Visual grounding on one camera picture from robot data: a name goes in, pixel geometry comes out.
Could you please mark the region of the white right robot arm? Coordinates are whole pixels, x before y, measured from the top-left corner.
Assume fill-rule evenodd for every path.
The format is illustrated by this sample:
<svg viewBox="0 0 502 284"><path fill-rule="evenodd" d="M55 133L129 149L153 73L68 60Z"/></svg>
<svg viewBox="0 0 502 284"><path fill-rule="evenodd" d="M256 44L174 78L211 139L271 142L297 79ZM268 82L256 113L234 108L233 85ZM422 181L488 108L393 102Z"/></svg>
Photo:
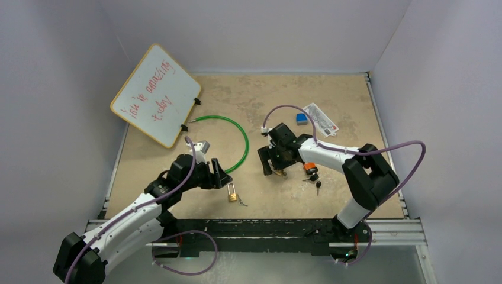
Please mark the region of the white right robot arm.
<svg viewBox="0 0 502 284"><path fill-rule="evenodd" d="M314 163L344 174L351 198L333 218L333 235L341 241L355 234L356 226L396 189L399 179L389 163L372 144L341 148L320 144L313 136L296 136L280 123L274 128L263 127L261 134L268 145L258 149L266 176L296 163Z"/></svg>

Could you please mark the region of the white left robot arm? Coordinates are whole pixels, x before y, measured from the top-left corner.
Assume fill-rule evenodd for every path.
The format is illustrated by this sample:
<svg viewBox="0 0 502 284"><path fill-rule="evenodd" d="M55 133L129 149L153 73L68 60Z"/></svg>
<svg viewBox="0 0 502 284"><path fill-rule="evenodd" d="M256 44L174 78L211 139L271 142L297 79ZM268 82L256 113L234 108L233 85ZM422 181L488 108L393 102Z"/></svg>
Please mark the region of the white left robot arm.
<svg viewBox="0 0 502 284"><path fill-rule="evenodd" d="M103 283L119 263L147 243L175 238L176 225L168 209L185 191L220 189L232 180L216 158L197 162L190 154L179 155L126 209L83 235L67 235L53 273L63 283Z"/></svg>

